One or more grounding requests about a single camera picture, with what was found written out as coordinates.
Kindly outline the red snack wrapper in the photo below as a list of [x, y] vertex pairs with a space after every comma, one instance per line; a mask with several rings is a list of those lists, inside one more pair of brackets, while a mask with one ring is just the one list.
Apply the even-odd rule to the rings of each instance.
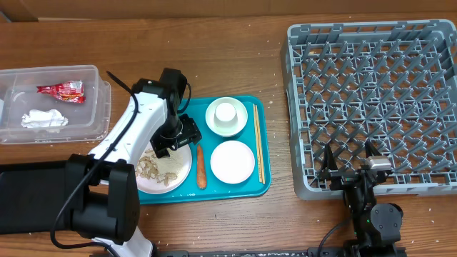
[[84, 84], [82, 81], [67, 81], [52, 86], [37, 86], [37, 92], [54, 97], [60, 101], [82, 104], [84, 96]]

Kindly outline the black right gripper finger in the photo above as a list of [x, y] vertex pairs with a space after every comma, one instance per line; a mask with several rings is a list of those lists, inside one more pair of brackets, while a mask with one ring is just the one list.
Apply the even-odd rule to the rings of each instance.
[[324, 157], [323, 157], [323, 170], [337, 170], [335, 158], [333, 156], [333, 151], [331, 150], [330, 144], [326, 144], [324, 148]]
[[365, 151], [366, 151], [366, 156], [367, 157], [380, 156], [381, 155], [381, 153], [378, 151], [378, 149], [369, 140], [367, 140], [365, 142]]

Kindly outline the white plastic cup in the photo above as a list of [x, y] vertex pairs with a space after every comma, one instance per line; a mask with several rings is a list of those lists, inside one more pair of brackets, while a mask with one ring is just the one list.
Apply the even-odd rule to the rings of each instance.
[[236, 120], [236, 109], [233, 104], [223, 102], [215, 109], [215, 122], [219, 125], [229, 125]]

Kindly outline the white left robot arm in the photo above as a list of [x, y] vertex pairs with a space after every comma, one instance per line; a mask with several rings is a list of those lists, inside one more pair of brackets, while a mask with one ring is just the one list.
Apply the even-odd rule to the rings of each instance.
[[60, 249], [100, 246], [111, 256], [150, 257], [155, 247], [138, 227], [135, 166], [148, 145], [162, 158], [202, 135], [184, 112], [191, 86], [181, 71], [165, 68], [159, 80], [139, 79], [133, 86], [110, 78], [130, 93], [129, 105], [98, 146], [66, 162], [66, 200], [50, 239]]

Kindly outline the large pink plate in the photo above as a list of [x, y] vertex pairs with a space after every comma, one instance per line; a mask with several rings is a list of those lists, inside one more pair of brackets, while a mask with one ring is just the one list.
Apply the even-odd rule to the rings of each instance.
[[191, 149], [188, 145], [169, 155], [158, 158], [150, 143], [136, 165], [138, 189], [149, 194], [164, 194], [178, 188], [187, 178], [192, 167]]

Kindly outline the peanut shells and rice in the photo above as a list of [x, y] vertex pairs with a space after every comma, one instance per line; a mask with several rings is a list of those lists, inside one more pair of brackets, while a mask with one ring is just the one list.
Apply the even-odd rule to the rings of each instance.
[[169, 156], [157, 158], [152, 148], [146, 149], [136, 165], [136, 177], [153, 185], [170, 187], [186, 175], [186, 153], [169, 150]]

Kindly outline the orange carrot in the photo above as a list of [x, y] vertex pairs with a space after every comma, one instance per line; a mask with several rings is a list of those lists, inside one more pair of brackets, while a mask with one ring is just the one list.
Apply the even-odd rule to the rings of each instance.
[[207, 187], [207, 180], [206, 180], [206, 167], [204, 161], [204, 152], [199, 144], [197, 146], [197, 169], [196, 169], [196, 182], [197, 186], [204, 190]]

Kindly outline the clear plastic waste bin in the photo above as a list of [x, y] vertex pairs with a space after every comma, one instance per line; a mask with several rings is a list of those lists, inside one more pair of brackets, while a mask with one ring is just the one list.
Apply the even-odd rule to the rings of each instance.
[[[39, 93], [40, 86], [80, 81], [85, 102], [71, 103]], [[37, 111], [56, 110], [65, 126], [27, 128], [24, 121]], [[108, 133], [111, 86], [94, 65], [47, 66], [1, 71], [1, 143], [97, 141]]]

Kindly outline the light green bowl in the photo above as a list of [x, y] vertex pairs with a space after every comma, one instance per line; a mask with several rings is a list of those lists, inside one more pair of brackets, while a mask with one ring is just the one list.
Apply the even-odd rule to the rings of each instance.
[[208, 105], [205, 121], [215, 134], [232, 137], [241, 132], [247, 124], [248, 111], [238, 99], [221, 97]]

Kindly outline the wooden chopstick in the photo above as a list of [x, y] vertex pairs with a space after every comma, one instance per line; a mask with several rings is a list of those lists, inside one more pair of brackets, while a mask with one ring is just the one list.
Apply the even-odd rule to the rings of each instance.
[[261, 137], [260, 137], [260, 127], [258, 119], [258, 109], [257, 105], [253, 104], [253, 119], [254, 119], [254, 128], [256, 135], [256, 151], [257, 151], [257, 161], [258, 161], [258, 177], [259, 182], [263, 184], [263, 168], [262, 168], [262, 155], [261, 155]]
[[266, 179], [265, 179], [265, 169], [264, 169], [264, 162], [263, 162], [260, 118], [259, 118], [258, 106], [256, 104], [253, 105], [253, 112], [254, 112], [255, 130], [256, 130], [259, 181], [262, 184], [265, 184]]

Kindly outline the white tissue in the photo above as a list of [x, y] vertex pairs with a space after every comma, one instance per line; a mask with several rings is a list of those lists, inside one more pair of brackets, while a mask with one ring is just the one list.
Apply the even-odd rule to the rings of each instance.
[[21, 125], [24, 128], [46, 128], [66, 126], [69, 120], [58, 110], [40, 111], [32, 109], [28, 114], [22, 116]]

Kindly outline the black rail at table edge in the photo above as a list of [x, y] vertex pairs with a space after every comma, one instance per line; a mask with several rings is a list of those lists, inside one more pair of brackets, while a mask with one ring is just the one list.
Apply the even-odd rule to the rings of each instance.
[[189, 251], [156, 251], [153, 257], [336, 257], [340, 248], [322, 248], [317, 254], [317, 248], [307, 250], [287, 251], [214, 251], [214, 252], [189, 252]]

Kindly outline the teal plastic tray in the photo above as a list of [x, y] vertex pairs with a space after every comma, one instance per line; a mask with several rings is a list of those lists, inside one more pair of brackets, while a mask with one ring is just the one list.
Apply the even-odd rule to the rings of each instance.
[[194, 98], [185, 110], [202, 138], [136, 167], [142, 205], [260, 196], [271, 185], [264, 109], [254, 96]]

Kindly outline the grey plastic dish rack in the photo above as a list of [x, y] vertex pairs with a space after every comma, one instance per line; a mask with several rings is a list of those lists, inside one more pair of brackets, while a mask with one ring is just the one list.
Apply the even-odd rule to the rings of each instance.
[[456, 26], [448, 20], [295, 24], [281, 49], [293, 187], [338, 198], [318, 177], [330, 146], [355, 171], [370, 141], [393, 173], [379, 195], [456, 192]]

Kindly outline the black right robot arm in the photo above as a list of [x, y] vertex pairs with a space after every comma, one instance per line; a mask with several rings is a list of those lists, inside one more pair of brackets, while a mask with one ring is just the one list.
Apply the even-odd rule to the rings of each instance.
[[[365, 142], [366, 160], [355, 171], [340, 171], [329, 144], [325, 145], [318, 179], [329, 180], [332, 191], [342, 191], [350, 216], [334, 226], [321, 240], [315, 256], [405, 256], [397, 248], [401, 240], [402, 208], [394, 203], [378, 203], [373, 188], [387, 181], [393, 173], [387, 156], [370, 142]], [[353, 224], [355, 238], [334, 250], [324, 244], [332, 233], [347, 223]]]

